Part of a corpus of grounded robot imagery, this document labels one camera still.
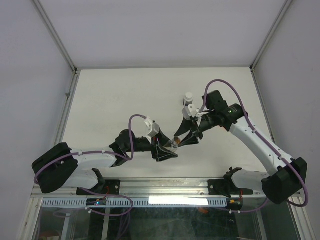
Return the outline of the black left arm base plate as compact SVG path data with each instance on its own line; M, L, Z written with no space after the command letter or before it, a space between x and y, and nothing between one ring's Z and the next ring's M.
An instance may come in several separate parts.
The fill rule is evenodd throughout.
M104 183L98 183L93 188L89 189L96 194L111 194L119 195L121 181L119 179L105 179Z

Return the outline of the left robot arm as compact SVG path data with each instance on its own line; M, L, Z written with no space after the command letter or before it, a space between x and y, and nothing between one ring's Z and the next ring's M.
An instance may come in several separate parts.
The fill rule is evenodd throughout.
M162 131L146 138L136 137L126 129L107 149L81 151L61 142L36 159L31 167L43 194L68 187L85 188L97 195L106 184L100 168L122 166L129 161L128 153L149 152L157 162L177 158L175 152L180 143L179 137L169 139Z

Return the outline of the clear glass pill vial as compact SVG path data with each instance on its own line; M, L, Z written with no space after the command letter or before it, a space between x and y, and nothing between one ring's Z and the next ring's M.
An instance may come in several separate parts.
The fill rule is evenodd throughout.
M179 144L176 144L174 142L174 139L171 139L171 141L169 141L165 146L164 146L165 149L171 151L171 152L176 152L179 148Z

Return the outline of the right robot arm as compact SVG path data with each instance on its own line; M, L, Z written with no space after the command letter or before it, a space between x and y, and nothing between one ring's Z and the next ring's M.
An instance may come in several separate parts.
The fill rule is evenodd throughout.
M207 111L201 112L191 103L182 109L183 120L175 137L186 134L179 146L196 145L203 133L222 127L237 137L257 157L265 172L231 167L223 176L223 185L216 191L230 197L240 189L262 192L274 204L281 204L305 187L308 165L299 157L294 159L266 139L252 123L241 105L228 105L218 90L202 98Z

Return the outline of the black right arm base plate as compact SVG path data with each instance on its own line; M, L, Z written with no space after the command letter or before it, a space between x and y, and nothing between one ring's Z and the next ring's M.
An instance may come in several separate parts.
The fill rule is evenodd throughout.
M209 195L222 195L230 198L232 195L253 195L253 190L247 188L237 188L232 182L225 179L209 179L207 181Z

